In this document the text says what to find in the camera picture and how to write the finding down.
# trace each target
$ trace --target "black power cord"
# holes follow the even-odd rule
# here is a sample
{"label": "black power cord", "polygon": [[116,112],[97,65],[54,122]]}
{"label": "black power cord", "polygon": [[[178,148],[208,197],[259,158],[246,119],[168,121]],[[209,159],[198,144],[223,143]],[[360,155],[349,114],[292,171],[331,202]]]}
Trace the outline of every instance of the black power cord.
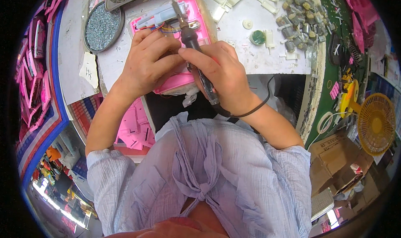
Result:
{"label": "black power cord", "polygon": [[273,75],[270,80],[268,81],[268,96],[265,100],[263,100],[263,102],[261,104],[259,104],[257,107],[255,107],[254,109],[252,109],[251,111],[247,112],[246,114],[243,115],[232,115],[229,111],[225,110],[224,108],[221,107],[220,103],[216,104],[216,105],[212,105],[213,109],[220,115],[223,115],[224,117],[230,117],[230,118],[242,118],[245,116],[248,116],[250,114],[253,114],[254,112],[256,112],[259,108],[261,108],[264,104],[266,104],[268,102],[268,100],[270,99],[270,89],[269,89],[269,85],[270,85],[270,81],[272,81],[272,79],[274,78],[275,75]]}

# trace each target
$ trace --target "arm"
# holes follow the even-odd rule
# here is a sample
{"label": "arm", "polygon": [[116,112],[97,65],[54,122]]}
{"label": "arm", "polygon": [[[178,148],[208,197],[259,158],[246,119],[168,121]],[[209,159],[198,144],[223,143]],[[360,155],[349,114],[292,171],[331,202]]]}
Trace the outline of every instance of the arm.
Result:
{"label": "arm", "polygon": [[175,66],[184,62],[177,50],[181,42],[150,29],[135,33],[122,74],[100,105],[88,132],[85,154],[112,148],[121,120],[136,98],[151,92],[167,80]]}
{"label": "arm", "polygon": [[[203,53],[179,49],[178,53],[202,70],[217,90],[221,106],[233,115],[242,115],[257,107],[262,100],[249,89],[244,66],[238,61],[235,49],[226,42],[201,46]],[[203,91],[196,72],[195,82]],[[267,104],[251,115],[241,118],[253,126],[276,149],[302,146],[301,137],[282,115]]]}

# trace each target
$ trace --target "white cable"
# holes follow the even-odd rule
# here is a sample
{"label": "white cable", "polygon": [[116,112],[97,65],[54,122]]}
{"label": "white cable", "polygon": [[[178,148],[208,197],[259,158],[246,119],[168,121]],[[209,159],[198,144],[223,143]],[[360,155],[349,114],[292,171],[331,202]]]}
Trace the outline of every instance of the white cable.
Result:
{"label": "white cable", "polygon": [[[326,121],[324,122],[323,128],[326,127],[327,122],[328,122],[331,118],[333,118],[334,115],[340,115],[340,114],[348,114],[348,113],[347,113],[347,112],[339,112],[339,113],[335,113],[335,114],[330,115],[330,117],[328,117],[328,118],[326,119]],[[316,136],[316,138],[312,141],[312,143],[309,144],[307,151],[309,151],[310,146],[311,146],[313,143],[315,143],[315,141],[319,138],[319,136],[320,136],[320,134],[318,134],[318,136]]]}

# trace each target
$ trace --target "forearm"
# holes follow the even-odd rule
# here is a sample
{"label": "forearm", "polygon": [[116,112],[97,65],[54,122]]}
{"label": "forearm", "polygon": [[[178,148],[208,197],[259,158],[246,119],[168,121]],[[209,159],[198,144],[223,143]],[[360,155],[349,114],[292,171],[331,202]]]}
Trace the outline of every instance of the forearm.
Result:
{"label": "forearm", "polygon": [[95,150],[103,150],[113,146],[121,120],[139,96],[127,96],[125,86],[118,79],[103,100],[88,132],[85,154]]}
{"label": "forearm", "polygon": [[[253,100],[255,105],[262,102],[256,95]],[[275,149],[296,145],[304,147],[301,137],[290,122],[267,104],[241,120],[256,129]]]}

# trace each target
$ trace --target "yellow wire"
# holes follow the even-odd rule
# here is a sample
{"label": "yellow wire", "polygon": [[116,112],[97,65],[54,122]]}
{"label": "yellow wire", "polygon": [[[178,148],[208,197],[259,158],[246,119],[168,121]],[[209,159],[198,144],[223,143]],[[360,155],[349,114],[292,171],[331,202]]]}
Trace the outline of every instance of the yellow wire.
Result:
{"label": "yellow wire", "polygon": [[181,29],[181,28],[164,28],[164,27],[162,27],[163,29],[165,29],[165,30],[177,30],[177,29]]}

